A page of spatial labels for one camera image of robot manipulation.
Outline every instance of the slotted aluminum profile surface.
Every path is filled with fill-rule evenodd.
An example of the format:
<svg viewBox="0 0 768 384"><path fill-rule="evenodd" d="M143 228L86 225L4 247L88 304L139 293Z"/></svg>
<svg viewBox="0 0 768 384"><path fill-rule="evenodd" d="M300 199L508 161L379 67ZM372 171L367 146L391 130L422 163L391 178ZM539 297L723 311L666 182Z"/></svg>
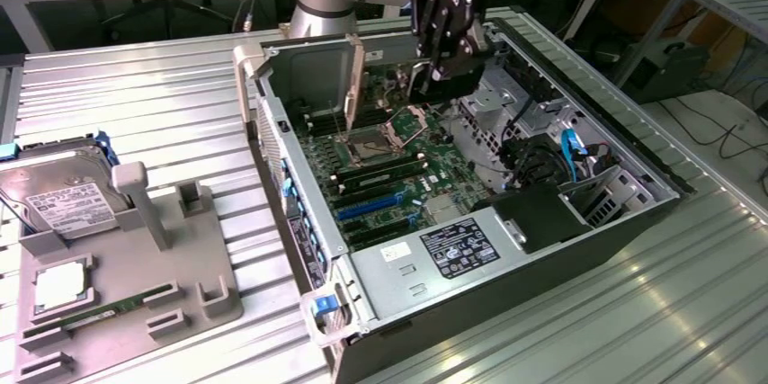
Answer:
<svg viewBox="0 0 768 384"><path fill-rule="evenodd" d="M698 189L603 266L366 382L759 382L768 376L764 211L526 15L496 11ZM364 23L363 28L406 21ZM142 160L150 195L199 179L214 191L246 314L82 382L330 382L247 148L235 47L276 31L30 56L23 143L92 131ZM12 382L19 221L0 226L0 383Z"/></svg>
<svg viewBox="0 0 768 384"><path fill-rule="evenodd" d="M646 51L659 39L670 22L675 19L679 9L687 0L670 0L651 29L646 32L638 49L627 59L622 59L615 83L623 86L635 68L640 64ZM726 18L731 24L746 31L752 37L768 44L768 0L692 0L702 8L708 9Z"/></svg>

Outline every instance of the hard drive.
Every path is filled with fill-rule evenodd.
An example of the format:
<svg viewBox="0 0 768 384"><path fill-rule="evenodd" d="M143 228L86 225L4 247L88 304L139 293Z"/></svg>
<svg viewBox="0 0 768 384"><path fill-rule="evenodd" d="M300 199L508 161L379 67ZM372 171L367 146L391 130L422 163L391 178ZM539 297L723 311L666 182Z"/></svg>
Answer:
<svg viewBox="0 0 768 384"><path fill-rule="evenodd" d="M112 186L116 159L107 143L75 138L3 155L0 198L31 233L52 229L75 239L118 227L115 213L131 202Z"/></svg>

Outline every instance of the power supply label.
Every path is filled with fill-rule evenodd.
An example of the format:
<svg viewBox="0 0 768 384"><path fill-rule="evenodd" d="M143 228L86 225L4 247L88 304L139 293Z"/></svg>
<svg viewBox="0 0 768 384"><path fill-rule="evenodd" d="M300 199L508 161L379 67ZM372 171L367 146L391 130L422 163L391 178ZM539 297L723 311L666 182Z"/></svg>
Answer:
<svg viewBox="0 0 768 384"><path fill-rule="evenodd" d="M58 233L68 233L115 220L112 208L96 183L31 195L27 201Z"/></svg>
<svg viewBox="0 0 768 384"><path fill-rule="evenodd" d="M474 218L422 235L422 241L446 279L454 279L499 259Z"/></svg>

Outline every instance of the blue pcie slot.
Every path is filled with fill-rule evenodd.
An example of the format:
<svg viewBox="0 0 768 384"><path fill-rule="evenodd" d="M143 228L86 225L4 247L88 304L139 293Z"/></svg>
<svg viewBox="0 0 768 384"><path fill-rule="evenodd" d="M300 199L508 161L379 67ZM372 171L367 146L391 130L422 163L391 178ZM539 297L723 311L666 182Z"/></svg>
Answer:
<svg viewBox="0 0 768 384"><path fill-rule="evenodd" d="M340 210L336 219L347 220L351 218L356 218L358 216L366 215L372 211L387 209L388 207L396 206L402 203L403 203L403 192L398 192L395 195L391 195L390 197L367 202L366 204L360 204L359 206L355 206L351 209Z"/></svg>

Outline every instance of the metal rack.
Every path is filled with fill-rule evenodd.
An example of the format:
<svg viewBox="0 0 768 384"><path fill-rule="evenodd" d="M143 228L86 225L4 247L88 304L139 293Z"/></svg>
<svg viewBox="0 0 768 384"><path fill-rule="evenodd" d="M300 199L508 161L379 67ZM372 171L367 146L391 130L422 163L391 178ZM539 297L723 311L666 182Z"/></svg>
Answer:
<svg viewBox="0 0 768 384"><path fill-rule="evenodd" d="M675 18L687 0L670 0L662 15L640 41L640 46L632 51L630 58L622 62L614 82L623 86L638 67L651 44L659 39L662 32ZM768 0L692 0L702 8L708 9L731 24L746 31L752 37L768 44Z"/></svg>

